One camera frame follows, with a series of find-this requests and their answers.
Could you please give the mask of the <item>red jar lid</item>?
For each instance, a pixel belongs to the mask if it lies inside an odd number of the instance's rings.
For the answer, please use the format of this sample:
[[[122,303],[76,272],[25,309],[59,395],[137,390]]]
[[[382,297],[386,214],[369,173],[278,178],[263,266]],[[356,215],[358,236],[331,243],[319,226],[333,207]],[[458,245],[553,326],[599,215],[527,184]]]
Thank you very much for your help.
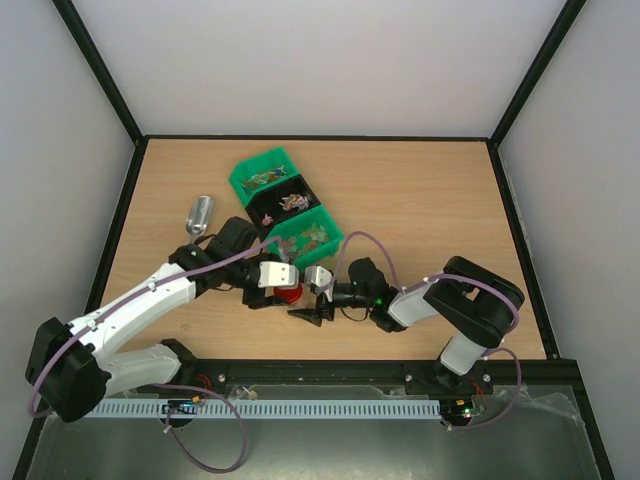
[[[287,305],[296,304],[303,295],[303,287],[298,285],[291,288],[273,288],[273,294],[276,298],[284,301]]]

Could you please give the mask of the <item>green bin star candies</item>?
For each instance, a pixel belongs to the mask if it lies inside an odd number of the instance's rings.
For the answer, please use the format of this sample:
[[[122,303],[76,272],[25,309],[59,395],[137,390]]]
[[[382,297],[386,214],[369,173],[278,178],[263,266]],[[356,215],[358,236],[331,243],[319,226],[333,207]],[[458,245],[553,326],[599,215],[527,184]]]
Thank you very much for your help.
[[[323,206],[314,207],[276,225],[268,238],[281,239],[287,259],[300,271],[338,251],[344,234]]]

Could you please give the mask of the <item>metal candy scoop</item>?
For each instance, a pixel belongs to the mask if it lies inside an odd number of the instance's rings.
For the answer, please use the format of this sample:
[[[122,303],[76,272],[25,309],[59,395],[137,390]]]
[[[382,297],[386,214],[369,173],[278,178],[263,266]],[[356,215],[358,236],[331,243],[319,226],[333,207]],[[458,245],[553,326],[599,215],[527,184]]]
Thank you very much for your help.
[[[214,208],[213,198],[207,195],[198,197],[192,204],[185,223],[189,242],[194,243],[205,234]]]

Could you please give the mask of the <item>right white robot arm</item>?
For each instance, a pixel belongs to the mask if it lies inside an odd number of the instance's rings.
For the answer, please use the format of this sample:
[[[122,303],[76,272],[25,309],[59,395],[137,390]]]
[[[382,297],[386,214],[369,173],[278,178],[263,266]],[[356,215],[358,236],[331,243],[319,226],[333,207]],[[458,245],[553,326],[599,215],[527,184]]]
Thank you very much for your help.
[[[313,266],[304,283],[316,296],[312,308],[289,312],[294,318],[320,326],[338,310],[363,309],[365,317],[386,333],[399,333],[417,323],[442,316],[456,334],[439,354],[429,381],[455,392],[471,379],[475,363],[500,346],[519,321],[522,290],[510,281],[463,258],[454,256],[436,275],[405,289],[386,281],[369,257],[348,267],[348,282],[329,282],[330,272]]]

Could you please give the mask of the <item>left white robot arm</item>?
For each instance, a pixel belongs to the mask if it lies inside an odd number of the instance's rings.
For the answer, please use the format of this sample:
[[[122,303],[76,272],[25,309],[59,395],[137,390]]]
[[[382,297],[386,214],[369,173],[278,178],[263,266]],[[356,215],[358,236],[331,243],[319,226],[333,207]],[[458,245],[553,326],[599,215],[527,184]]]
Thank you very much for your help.
[[[149,278],[107,305],[68,323],[56,317],[42,323],[25,372],[32,387],[28,414],[55,413],[72,422],[111,393],[174,378],[181,361],[164,344],[130,356],[131,372],[114,360],[132,337],[209,290],[227,284],[246,293],[246,305],[264,308],[277,301],[265,290],[297,287],[299,271],[283,240],[258,236],[252,223],[231,217],[218,233],[178,247]]]

